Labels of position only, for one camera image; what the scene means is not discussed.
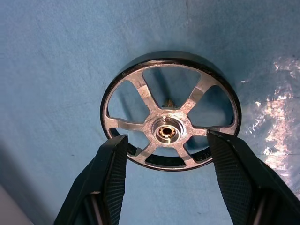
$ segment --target blue surface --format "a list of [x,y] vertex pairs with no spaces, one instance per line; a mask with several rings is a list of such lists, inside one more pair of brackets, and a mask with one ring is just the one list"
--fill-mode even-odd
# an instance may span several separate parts
[[[140,55],[180,50],[224,73],[242,105],[239,137],[300,198],[299,8],[299,0],[3,1],[2,186],[34,224],[51,224],[106,140],[107,85]],[[169,173],[128,162],[120,224],[232,222],[213,164]]]

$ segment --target wheel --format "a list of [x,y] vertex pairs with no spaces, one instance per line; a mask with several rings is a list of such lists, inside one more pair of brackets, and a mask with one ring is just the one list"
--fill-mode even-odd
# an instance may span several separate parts
[[[115,128],[142,131],[149,139],[149,144],[142,150],[129,145],[127,157],[142,166],[161,171],[191,170],[212,161],[209,147],[190,154],[184,147],[192,136],[206,136],[207,130],[215,130],[237,136],[241,124],[241,109],[239,100],[230,86],[216,71],[218,69],[206,66],[209,62],[199,56],[185,52],[155,52],[144,55],[131,62],[110,83],[102,98],[100,119],[107,138],[120,135]],[[201,78],[183,105],[178,108],[160,107],[153,98],[143,77],[143,72],[151,68],[179,67],[200,73]],[[112,118],[108,112],[109,100],[124,82],[131,82],[150,114],[143,123],[135,123],[124,119]],[[212,86],[219,86],[227,95],[233,108],[233,119],[229,126],[200,127],[194,126],[188,117],[189,111]],[[179,157],[166,157],[153,154],[157,147],[176,149]]]

